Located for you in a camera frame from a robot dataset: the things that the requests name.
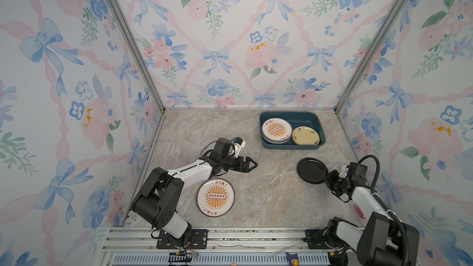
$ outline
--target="stacked plates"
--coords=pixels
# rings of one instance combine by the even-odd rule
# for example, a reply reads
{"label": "stacked plates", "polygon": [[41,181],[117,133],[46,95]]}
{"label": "stacked plates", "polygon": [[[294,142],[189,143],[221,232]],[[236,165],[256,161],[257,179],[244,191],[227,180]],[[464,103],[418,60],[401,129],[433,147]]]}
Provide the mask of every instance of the stacked plates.
{"label": "stacked plates", "polygon": [[281,118],[270,118],[263,123],[263,138],[271,144],[284,144],[292,138],[292,127]]}

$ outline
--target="orange sunburst pattern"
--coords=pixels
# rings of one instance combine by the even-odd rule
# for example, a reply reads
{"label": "orange sunburst pattern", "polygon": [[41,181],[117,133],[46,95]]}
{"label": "orange sunburst pattern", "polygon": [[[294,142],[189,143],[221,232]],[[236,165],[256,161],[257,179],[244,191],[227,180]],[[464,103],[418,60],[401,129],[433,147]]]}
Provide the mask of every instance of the orange sunburst pattern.
{"label": "orange sunburst pattern", "polygon": [[222,186],[210,187],[205,194],[205,202],[214,209],[223,207],[227,203],[227,200],[227,190]]}
{"label": "orange sunburst pattern", "polygon": [[268,125],[268,133],[275,137],[281,137],[286,133],[286,127],[278,122],[274,122]]}

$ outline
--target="white plate with orange sunburst design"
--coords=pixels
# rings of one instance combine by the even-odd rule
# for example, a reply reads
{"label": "white plate with orange sunburst design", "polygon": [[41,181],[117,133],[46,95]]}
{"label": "white plate with orange sunburst design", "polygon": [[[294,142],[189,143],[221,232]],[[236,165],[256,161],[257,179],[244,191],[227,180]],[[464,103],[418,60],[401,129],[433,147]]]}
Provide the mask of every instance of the white plate with orange sunburst design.
{"label": "white plate with orange sunburst design", "polygon": [[291,139],[291,124],[281,118],[270,118],[261,127],[263,137],[273,144],[283,144]]}
{"label": "white plate with orange sunburst design", "polygon": [[235,202],[235,191],[223,179],[211,179],[203,183],[197,192],[197,206],[202,214],[219,217],[228,212]]}

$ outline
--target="black plate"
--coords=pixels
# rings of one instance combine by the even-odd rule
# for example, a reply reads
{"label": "black plate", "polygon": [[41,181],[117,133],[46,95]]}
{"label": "black plate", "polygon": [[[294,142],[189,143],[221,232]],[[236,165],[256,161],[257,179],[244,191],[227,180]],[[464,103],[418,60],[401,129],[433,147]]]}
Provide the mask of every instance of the black plate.
{"label": "black plate", "polygon": [[322,184],[323,178],[328,174],[328,169],[320,160],[307,157],[297,164],[297,174],[305,182]]}

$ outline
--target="blue plastic tub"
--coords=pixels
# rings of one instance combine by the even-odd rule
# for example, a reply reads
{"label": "blue plastic tub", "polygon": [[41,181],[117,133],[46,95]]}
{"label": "blue plastic tub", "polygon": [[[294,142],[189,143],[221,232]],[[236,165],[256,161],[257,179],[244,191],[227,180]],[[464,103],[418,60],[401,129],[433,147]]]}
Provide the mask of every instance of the blue plastic tub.
{"label": "blue plastic tub", "polygon": [[[261,132],[261,126],[263,123],[270,118],[282,118],[289,122],[292,129],[296,127],[311,127],[320,136],[319,144],[317,145],[296,145],[290,139],[284,144],[271,144],[263,139],[263,133]],[[267,111],[260,114],[260,137],[263,147],[266,149],[288,149],[288,150],[315,150],[319,149],[320,146],[325,144],[325,134],[323,133],[322,125],[320,124],[319,118],[312,112],[304,111]]]}

